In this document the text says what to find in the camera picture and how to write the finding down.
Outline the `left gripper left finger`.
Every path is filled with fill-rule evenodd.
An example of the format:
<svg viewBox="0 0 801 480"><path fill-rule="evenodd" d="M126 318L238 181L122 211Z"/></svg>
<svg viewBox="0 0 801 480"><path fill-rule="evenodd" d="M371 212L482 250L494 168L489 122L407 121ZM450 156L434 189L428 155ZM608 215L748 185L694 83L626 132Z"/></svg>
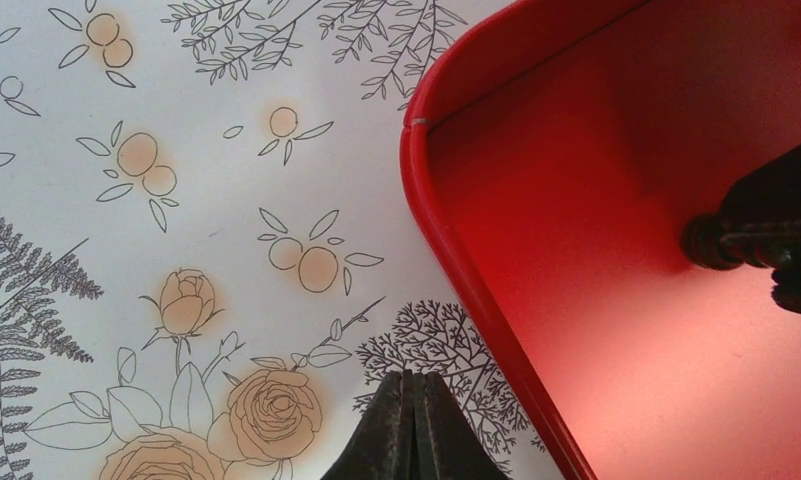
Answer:
<svg viewBox="0 0 801 480"><path fill-rule="evenodd" d="M385 375L323 480L408 480L414 436L413 374Z"/></svg>

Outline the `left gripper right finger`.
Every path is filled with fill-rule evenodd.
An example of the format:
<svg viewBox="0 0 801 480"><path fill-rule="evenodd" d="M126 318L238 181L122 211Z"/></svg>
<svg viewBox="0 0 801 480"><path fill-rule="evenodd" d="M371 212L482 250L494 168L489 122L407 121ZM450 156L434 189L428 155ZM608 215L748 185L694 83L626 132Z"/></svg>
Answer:
<svg viewBox="0 0 801 480"><path fill-rule="evenodd" d="M414 374L413 396L413 479L507 480L440 374Z"/></svg>

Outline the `red plastic tray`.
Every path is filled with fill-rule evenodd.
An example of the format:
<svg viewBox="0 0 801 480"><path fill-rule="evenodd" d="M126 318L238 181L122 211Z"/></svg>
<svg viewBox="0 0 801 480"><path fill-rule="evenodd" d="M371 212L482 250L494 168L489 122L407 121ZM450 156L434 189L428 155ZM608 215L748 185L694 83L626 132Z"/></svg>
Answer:
<svg viewBox="0 0 801 480"><path fill-rule="evenodd" d="M801 315L687 221L801 143L801 1L517 1L404 121L411 211L551 454L530 479L801 479Z"/></svg>

